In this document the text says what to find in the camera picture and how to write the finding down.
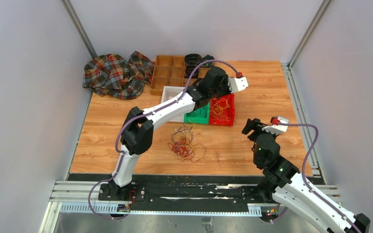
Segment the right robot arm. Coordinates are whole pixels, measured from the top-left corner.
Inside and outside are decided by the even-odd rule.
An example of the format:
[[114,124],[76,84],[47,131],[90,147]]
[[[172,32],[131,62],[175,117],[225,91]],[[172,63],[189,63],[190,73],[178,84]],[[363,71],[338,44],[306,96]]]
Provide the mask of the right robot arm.
[[249,118],[242,130],[254,144],[253,163],[264,175],[257,186],[259,198],[285,206],[322,233],[369,232],[371,221],[365,214],[355,214],[333,201],[307,179],[304,168],[280,154],[276,139],[289,126],[289,120],[281,116],[273,116],[269,125]]

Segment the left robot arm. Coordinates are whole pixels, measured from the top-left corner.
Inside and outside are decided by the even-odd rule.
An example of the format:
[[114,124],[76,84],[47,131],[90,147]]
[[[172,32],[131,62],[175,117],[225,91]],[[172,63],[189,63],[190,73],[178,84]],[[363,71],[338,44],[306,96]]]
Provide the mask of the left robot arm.
[[151,147],[156,129],[175,117],[208,104],[211,99],[234,93],[236,84],[235,79],[230,78],[223,69],[212,67],[202,79],[187,83],[174,98],[149,109],[132,108],[118,136],[121,147],[117,151],[120,156],[112,173],[111,182],[114,184],[111,195],[117,200],[125,200],[129,196],[128,184],[138,158]]

